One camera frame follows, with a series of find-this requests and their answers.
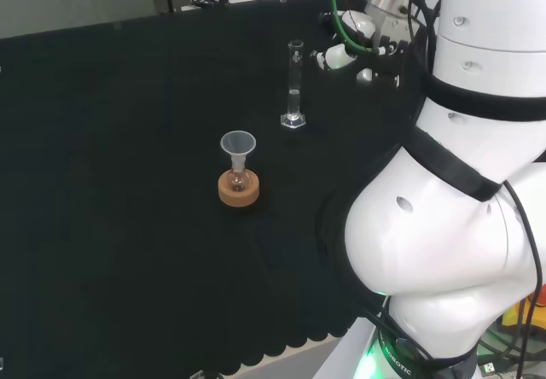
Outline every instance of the glass graduated cylinder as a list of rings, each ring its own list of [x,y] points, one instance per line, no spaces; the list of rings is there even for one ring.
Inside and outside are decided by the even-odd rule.
[[[304,43],[293,40],[288,44],[288,107],[287,112],[281,116],[281,125],[291,129],[305,124],[305,116],[299,111],[303,63]]]

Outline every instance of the black tablecloth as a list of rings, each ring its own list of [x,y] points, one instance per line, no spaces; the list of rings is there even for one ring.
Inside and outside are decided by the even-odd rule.
[[[357,316],[317,249],[326,195],[369,181],[409,92],[306,63],[328,0],[270,0],[0,42],[0,357],[7,378],[235,372]],[[218,199],[227,131],[258,147],[251,209]]]

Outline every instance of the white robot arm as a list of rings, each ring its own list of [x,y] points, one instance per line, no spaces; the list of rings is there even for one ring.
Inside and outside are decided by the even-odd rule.
[[[543,8],[546,0],[443,0],[434,77],[472,93],[545,98]],[[546,149],[546,121],[534,120],[479,117],[428,98],[416,126],[483,178],[509,179],[546,271],[546,165],[531,164]],[[391,316],[436,359],[471,352],[537,283],[527,234],[506,189],[479,201],[405,147],[355,200],[346,251],[357,276],[392,296]],[[379,343],[374,350],[382,377],[398,379]],[[481,375],[473,370],[465,377]]]

